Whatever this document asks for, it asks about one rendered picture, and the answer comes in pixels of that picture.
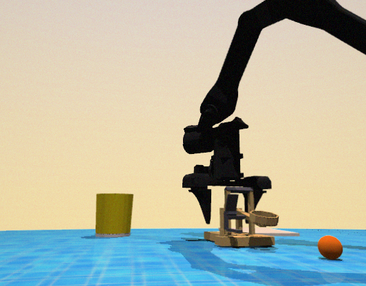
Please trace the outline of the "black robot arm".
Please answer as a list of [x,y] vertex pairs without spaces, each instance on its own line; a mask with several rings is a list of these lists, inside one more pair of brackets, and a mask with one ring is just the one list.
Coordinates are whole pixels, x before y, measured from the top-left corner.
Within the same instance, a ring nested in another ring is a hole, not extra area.
[[183,147],[188,154],[239,149],[239,130],[248,125],[238,117],[219,123],[235,111],[239,82],[262,29],[283,19],[324,30],[366,55],[366,20],[336,0],[265,0],[243,12],[219,77],[201,103],[198,125],[184,128]]

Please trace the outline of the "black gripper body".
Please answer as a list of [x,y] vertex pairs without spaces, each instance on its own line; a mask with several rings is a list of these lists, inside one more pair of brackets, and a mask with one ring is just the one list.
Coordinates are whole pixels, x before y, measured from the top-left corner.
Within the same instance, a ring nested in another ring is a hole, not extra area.
[[[208,186],[241,186],[252,187],[253,190],[272,189],[272,181],[269,176],[244,177],[244,173],[240,173],[240,159],[242,158],[243,153],[240,153],[237,148],[215,149],[211,156],[211,160],[214,160],[213,177],[209,177],[209,174],[206,173],[191,173],[183,177],[182,187],[208,189]],[[219,179],[224,179],[224,181]],[[234,181],[230,181],[230,179]]]

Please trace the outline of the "wooden catapult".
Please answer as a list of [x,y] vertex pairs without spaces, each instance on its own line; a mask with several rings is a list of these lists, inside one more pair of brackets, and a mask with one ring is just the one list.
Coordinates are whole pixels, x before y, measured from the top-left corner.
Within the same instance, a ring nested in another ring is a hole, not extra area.
[[[237,208],[239,194],[247,193],[248,213]],[[243,221],[249,221],[249,233],[243,232]],[[231,229],[231,220],[235,220],[235,229]],[[224,189],[224,207],[219,208],[219,232],[204,232],[204,239],[214,241],[215,245],[233,246],[244,248],[245,246],[260,245],[269,248],[275,245],[275,237],[255,234],[255,225],[261,227],[277,226],[279,215],[272,212],[255,211],[252,187],[226,186]]]

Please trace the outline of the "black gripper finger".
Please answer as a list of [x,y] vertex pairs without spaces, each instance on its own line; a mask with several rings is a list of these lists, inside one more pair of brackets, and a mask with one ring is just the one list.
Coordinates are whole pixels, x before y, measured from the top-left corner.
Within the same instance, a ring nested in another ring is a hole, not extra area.
[[193,193],[202,209],[204,219],[207,225],[210,225],[211,221],[211,189],[191,189],[190,193]]
[[[254,190],[253,191],[253,199],[255,201],[255,210],[257,208],[257,205],[259,203],[259,200],[261,199],[261,197],[262,197],[262,195],[264,193],[267,193],[267,190]],[[248,213],[248,198],[247,198],[247,193],[242,193],[242,195],[244,196],[244,212]],[[246,224],[249,224],[249,221],[248,220],[246,220]]]

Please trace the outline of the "olive yellow cylinder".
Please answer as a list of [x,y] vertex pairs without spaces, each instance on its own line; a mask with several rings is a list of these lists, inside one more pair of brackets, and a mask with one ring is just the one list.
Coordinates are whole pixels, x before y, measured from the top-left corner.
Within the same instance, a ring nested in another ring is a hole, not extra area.
[[96,237],[128,237],[133,194],[96,193]]

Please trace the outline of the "orange ball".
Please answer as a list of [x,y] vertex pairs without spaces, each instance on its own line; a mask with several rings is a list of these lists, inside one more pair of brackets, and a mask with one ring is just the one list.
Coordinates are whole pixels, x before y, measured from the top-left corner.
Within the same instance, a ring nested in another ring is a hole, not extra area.
[[329,260],[339,258],[343,253],[341,242],[331,235],[322,236],[318,241],[317,248],[319,249],[319,252]]

